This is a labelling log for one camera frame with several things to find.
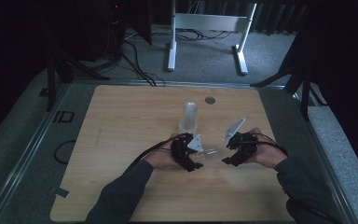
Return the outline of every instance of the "transparent cup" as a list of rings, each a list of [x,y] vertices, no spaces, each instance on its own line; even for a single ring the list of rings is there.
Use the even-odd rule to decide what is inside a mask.
[[[195,103],[187,102],[183,105],[183,115],[179,120],[179,133],[192,133],[196,136],[198,133],[198,110]]]

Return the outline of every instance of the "hand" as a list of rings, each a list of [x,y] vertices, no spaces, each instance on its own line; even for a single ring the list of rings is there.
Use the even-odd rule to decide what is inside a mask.
[[[251,131],[249,131],[249,133],[254,134],[257,137],[257,140],[260,142],[272,143],[269,139],[259,134],[261,132],[258,128],[252,129]],[[278,163],[286,159],[287,156],[276,147],[269,146],[266,144],[258,144],[257,152],[245,163],[255,162],[268,168],[275,168]]]
[[[171,142],[164,144],[144,157],[144,160],[149,162],[155,169],[163,169],[168,167],[180,167],[171,154]]]

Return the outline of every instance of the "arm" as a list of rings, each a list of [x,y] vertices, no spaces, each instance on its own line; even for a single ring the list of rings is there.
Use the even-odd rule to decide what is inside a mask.
[[[288,158],[275,166],[280,184],[290,195],[286,209],[298,223],[323,223],[323,218],[313,214],[300,204],[310,205],[327,213],[332,207],[329,187],[316,176],[300,158]]]
[[[258,141],[269,141],[261,135],[257,128],[249,133],[255,134]],[[298,223],[323,223],[321,217],[314,215],[297,201],[326,212],[332,206],[330,189],[300,158],[288,158],[276,147],[258,145],[257,152],[247,162],[256,162],[278,171],[277,177],[280,184],[292,197],[287,201],[286,209],[295,221]]]
[[[179,167],[171,156],[171,142],[147,154],[126,174],[106,185],[85,224],[127,223],[144,195],[154,169]]]

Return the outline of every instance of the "person's left hand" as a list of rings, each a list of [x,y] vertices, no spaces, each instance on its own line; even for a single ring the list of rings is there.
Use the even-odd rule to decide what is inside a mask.
[[[171,154],[171,142],[164,144],[162,147],[157,148],[149,152],[144,160],[149,162],[155,169],[163,169],[168,167],[180,167],[180,165],[175,161]]]

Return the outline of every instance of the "table leg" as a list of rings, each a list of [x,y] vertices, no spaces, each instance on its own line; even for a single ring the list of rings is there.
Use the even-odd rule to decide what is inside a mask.
[[[245,61],[245,57],[243,55],[243,47],[245,46],[246,38],[248,37],[248,33],[249,33],[250,28],[251,28],[252,19],[253,19],[253,16],[255,14],[256,6],[257,6],[257,4],[253,4],[252,13],[251,13],[251,15],[249,15],[248,21],[246,22],[246,25],[244,27],[243,34],[242,34],[242,37],[241,37],[241,42],[240,42],[239,45],[235,46],[237,59],[238,59],[238,64],[240,66],[240,70],[241,70],[241,73],[243,75],[248,74],[248,68],[246,67],[246,61]]]
[[[176,59],[176,25],[175,25],[175,16],[176,16],[176,0],[172,0],[172,18],[171,18],[171,34],[172,40],[170,45],[170,55],[168,56],[168,70],[173,71],[175,69],[175,59]]]

